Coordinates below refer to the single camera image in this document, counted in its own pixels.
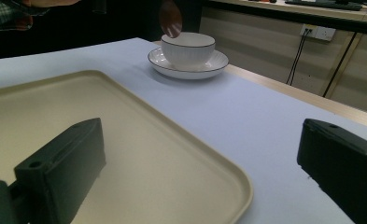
white plate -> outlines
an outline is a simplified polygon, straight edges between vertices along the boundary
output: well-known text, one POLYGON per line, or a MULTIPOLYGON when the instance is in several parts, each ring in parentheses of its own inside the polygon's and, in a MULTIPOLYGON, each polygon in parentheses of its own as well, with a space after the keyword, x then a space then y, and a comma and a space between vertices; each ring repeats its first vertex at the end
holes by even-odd
POLYGON ((210 60, 197 69, 177 69, 170 64, 163 56, 161 48, 152 50, 148 54, 148 60, 158 72, 169 76, 182 79, 202 79, 213 77, 220 74, 229 64, 229 59, 223 53, 215 50, 210 60))

screw hole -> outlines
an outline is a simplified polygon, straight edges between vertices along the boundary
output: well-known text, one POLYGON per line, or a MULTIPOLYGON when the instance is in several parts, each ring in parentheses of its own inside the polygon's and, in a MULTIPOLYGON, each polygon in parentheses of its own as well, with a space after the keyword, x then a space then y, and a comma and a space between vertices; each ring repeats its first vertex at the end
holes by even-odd
POLYGON ((34 161, 31 164, 29 164, 29 167, 30 168, 36 168, 36 167, 39 167, 40 165, 41 165, 40 161, 34 161))

wall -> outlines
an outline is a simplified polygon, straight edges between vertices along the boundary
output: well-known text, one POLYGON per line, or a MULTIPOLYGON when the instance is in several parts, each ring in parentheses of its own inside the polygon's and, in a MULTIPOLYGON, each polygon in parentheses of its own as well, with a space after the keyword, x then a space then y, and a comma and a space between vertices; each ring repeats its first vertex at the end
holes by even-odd
MULTIPOLYGON (((302 26, 205 7, 200 32, 215 37, 217 50, 225 53, 231 64, 285 83, 300 44, 302 26)), ((337 30, 331 42, 307 38, 292 86, 322 95, 351 35, 337 30)), ((367 111, 367 35, 359 40, 350 61, 335 79, 337 85, 328 97, 367 111)))

sleeve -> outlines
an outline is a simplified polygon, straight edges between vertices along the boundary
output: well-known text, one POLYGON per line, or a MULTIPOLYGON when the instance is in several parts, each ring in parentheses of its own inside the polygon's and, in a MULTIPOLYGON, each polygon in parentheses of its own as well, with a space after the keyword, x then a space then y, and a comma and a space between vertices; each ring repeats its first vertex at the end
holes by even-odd
POLYGON ((33 25, 33 18, 0 1, 0 31, 28 30, 33 25))

white table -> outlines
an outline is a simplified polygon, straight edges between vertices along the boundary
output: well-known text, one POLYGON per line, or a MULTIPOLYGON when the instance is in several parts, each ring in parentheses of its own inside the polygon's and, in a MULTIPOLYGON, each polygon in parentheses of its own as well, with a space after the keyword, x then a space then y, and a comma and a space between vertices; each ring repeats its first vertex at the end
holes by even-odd
MULTIPOLYGON (((157 47, 135 38, 2 59, 0 88, 76 71, 99 70, 248 173, 254 185, 254 200, 239 223, 352 223, 308 178, 296 156, 304 119, 328 121, 367 139, 367 126, 353 121, 367 124, 366 113, 350 108, 352 113, 347 115, 344 108, 348 107, 338 105, 342 117, 338 112, 315 106, 327 108, 323 105, 328 100, 325 103, 324 99, 308 94, 310 102, 316 98, 319 103, 311 105, 279 92, 287 90, 282 85, 275 91, 252 82, 259 80, 256 74, 233 66, 204 80, 165 77, 148 61, 148 53, 157 47)), ((293 94, 298 92, 299 98, 307 94, 291 90, 293 94)))

